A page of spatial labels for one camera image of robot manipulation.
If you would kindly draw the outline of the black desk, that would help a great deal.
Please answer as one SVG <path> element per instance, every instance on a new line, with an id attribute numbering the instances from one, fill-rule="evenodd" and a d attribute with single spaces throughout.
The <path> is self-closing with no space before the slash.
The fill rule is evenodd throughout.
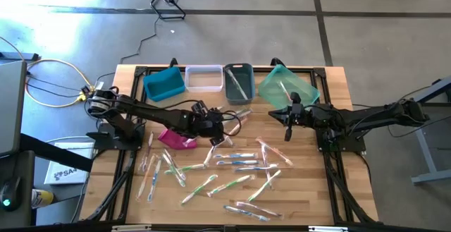
<path id="1" fill-rule="evenodd" d="M 0 187 L 11 176 L 21 178 L 21 203 L 12 211 L 0 207 L 0 231 L 32 225 L 32 188 L 34 182 L 35 156 L 32 152 L 20 152 L 0 157 Z"/>

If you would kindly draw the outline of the magenta plastic bin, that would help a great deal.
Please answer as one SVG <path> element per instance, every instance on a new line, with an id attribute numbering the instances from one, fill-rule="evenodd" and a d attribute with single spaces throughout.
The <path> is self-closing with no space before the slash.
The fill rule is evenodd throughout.
<path id="1" fill-rule="evenodd" d="M 175 150 L 197 148 L 196 139 L 185 138 L 169 129 L 164 130 L 158 136 L 158 140 Z"/>

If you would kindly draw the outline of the grey laptop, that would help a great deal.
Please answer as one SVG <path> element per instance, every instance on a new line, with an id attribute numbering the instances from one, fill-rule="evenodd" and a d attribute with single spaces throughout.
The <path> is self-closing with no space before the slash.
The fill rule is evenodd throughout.
<path id="1" fill-rule="evenodd" d="M 19 149 L 26 62 L 0 65 L 0 157 Z"/>

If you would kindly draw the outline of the green toothbrushes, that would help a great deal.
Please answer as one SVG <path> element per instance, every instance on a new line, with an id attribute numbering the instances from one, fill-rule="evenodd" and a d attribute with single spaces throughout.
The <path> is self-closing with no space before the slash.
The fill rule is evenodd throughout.
<path id="1" fill-rule="evenodd" d="M 243 99 L 248 99 L 247 95 L 245 94 L 245 91 L 241 87 L 240 83 L 237 81 L 237 79 L 234 76 L 234 74 L 232 73 L 232 71 L 229 68 L 227 68 L 225 71 L 230 76 L 230 78 L 232 79 L 232 82 L 234 83 L 236 88 L 240 91 L 240 94 L 243 96 Z"/>

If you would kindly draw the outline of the black desk beam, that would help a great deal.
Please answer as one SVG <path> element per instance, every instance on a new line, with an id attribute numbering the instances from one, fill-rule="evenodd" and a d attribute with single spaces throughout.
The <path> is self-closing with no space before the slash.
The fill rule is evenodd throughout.
<path id="1" fill-rule="evenodd" d="M 90 172 L 93 161 L 90 158 L 61 149 L 29 135 L 20 134 L 20 151 L 33 151 L 36 156 L 58 162 L 82 171 Z"/>

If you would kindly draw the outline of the dark grey plastic bin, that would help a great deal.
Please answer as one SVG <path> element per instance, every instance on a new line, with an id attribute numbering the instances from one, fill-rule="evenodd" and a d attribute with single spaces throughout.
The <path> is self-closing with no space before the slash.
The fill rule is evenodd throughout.
<path id="1" fill-rule="evenodd" d="M 240 91 L 236 88 L 230 76 L 226 73 L 229 68 L 241 87 L 245 91 L 248 99 L 243 99 Z M 250 104 L 255 98 L 255 81 L 254 70 L 252 65 L 248 63 L 230 63 L 223 67 L 224 84 L 225 84 L 225 98 L 230 105 L 246 105 Z"/>

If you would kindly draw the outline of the yellow white can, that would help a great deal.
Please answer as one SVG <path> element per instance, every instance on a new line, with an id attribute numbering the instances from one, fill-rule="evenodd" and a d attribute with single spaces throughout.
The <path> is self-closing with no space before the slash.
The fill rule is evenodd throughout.
<path id="1" fill-rule="evenodd" d="M 54 194 L 40 189 L 32 189 L 31 206 L 33 209 L 49 206 L 54 201 Z"/>

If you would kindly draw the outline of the bright blue plastic bin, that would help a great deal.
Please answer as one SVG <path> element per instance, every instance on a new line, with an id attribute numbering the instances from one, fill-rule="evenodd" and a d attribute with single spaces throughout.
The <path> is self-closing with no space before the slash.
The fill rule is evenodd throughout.
<path id="1" fill-rule="evenodd" d="M 160 102 L 185 91 L 185 82 L 177 67 L 146 75 L 143 84 L 147 97 L 154 102 Z"/>

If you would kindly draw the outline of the grey metal desk frame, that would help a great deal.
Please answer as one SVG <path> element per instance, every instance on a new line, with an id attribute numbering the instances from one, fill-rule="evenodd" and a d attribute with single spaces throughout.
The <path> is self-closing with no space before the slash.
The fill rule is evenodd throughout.
<path id="1" fill-rule="evenodd" d="M 437 97 L 442 93 L 446 93 L 448 90 L 451 90 L 451 75 L 444 79 L 439 79 L 435 81 L 423 92 L 421 92 L 418 95 L 415 95 L 414 101 L 424 105 L 428 100 Z M 416 138 L 419 141 L 421 151 L 423 153 L 429 172 L 420 174 L 415 177 L 411 177 L 412 183 L 414 185 L 451 178 L 451 169 L 438 171 L 437 168 L 435 167 L 433 157 L 431 156 L 431 152 L 425 138 L 425 132 L 423 132 L 423 129 L 426 126 L 427 125 L 425 124 L 423 125 L 423 128 L 417 128 L 414 131 L 414 133 L 416 134 Z"/>

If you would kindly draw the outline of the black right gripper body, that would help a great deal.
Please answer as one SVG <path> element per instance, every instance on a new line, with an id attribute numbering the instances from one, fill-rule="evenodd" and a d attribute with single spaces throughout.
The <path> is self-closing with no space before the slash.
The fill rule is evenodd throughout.
<path id="1" fill-rule="evenodd" d="M 321 122 L 317 117 L 319 108 L 316 105 L 309 105 L 304 108 L 304 125 L 305 126 L 320 126 Z"/>

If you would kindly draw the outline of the green wrapped toothbrush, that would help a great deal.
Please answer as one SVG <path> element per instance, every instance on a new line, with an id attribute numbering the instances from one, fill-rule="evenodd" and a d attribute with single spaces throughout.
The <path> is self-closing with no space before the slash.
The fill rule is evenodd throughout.
<path id="1" fill-rule="evenodd" d="M 251 181 L 251 180 L 254 180 L 254 179 L 255 179 L 255 175 L 246 175 L 246 176 L 240 177 L 240 178 L 238 178 L 238 179 L 235 179 L 234 181 L 231 181 L 231 182 L 229 182 L 229 183 L 225 183 L 225 184 L 223 184 L 223 185 L 220 185 L 220 186 L 214 188 L 213 190 L 211 190 L 210 192 L 208 192 L 207 195 L 208 195 L 209 197 L 211 197 L 213 194 L 219 193 L 219 192 L 222 191 L 222 190 L 225 190 L 225 189 L 227 189 L 227 188 L 231 188 L 231 187 L 233 187 L 234 185 L 237 185 L 237 184 L 239 184 L 239 183 L 243 183 L 243 182 L 245 182 L 245 181 Z"/>
<path id="2" fill-rule="evenodd" d="M 238 110 L 227 110 L 227 111 L 221 112 L 221 114 L 223 115 L 224 118 L 243 117 L 250 113 L 252 113 L 252 110 L 248 109 L 248 108 L 238 109 Z"/>
<path id="3" fill-rule="evenodd" d="M 191 170 L 199 170 L 199 169 L 205 169 L 206 165 L 205 164 L 195 164 L 195 165 L 189 165 L 189 166 L 184 166 L 181 168 L 176 169 L 177 172 L 183 172 L 185 173 L 186 171 L 191 171 Z M 166 170 L 164 171 L 164 174 L 172 174 L 172 171 Z"/>
<path id="4" fill-rule="evenodd" d="M 197 195 L 200 191 L 202 191 L 210 182 L 216 180 L 217 178 L 218 178 L 217 174 L 209 176 L 202 184 L 198 185 L 187 197 L 185 197 L 180 204 L 184 205 L 187 202 L 189 202 L 195 195 Z"/>
<path id="5" fill-rule="evenodd" d="M 281 174 L 281 170 L 277 170 L 269 179 L 252 195 L 247 198 L 248 202 L 254 201 L 264 190 L 265 188 L 273 181 L 274 178 L 277 178 Z"/>
<path id="6" fill-rule="evenodd" d="M 185 181 L 178 175 L 173 163 L 169 159 L 169 157 L 166 154 L 163 154 L 163 159 L 166 161 L 166 163 L 169 166 L 169 169 L 171 170 L 172 174 L 175 176 L 176 180 L 180 184 L 180 186 L 185 187 Z"/>

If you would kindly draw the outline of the silver angle bracket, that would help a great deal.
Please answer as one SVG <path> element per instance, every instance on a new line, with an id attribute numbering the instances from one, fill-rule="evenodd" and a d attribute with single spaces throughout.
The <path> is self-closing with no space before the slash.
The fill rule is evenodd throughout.
<path id="1" fill-rule="evenodd" d="M 113 226 L 111 232 L 147 232 L 152 229 L 151 225 L 148 224 L 128 224 Z"/>
<path id="2" fill-rule="evenodd" d="M 308 232 L 349 232 L 348 227 L 341 226 L 308 226 Z"/>

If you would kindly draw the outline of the black yellow plug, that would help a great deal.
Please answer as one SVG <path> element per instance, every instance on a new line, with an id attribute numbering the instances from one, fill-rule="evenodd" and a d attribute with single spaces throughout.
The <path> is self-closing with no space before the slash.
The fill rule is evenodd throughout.
<path id="1" fill-rule="evenodd" d="M 96 90 L 95 87 L 92 85 L 85 85 L 81 87 L 77 101 L 84 102 L 87 99 L 92 98 L 95 90 Z"/>

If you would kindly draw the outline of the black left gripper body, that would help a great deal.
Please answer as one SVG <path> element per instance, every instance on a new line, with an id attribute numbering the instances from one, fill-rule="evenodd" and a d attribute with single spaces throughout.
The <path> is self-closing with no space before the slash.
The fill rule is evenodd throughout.
<path id="1" fill-rule="evenodd" d="M 206 116 L 194 115 L 188 123 L 186 133 L 189 136 L 215 137 L 223 134 L 224 126 L 222 121 L 212 121 L 211 114 Z"/>

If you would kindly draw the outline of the clear white plastic bin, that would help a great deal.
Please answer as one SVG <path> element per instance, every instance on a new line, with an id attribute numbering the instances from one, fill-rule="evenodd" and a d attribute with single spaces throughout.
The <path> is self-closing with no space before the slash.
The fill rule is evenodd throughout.
<path id="1" fill-rule="evenodd" d="M 220 65 L 188 65 L 185 87 L 189 92 L 220 92 L 223 89 L 223 67 Z"/>

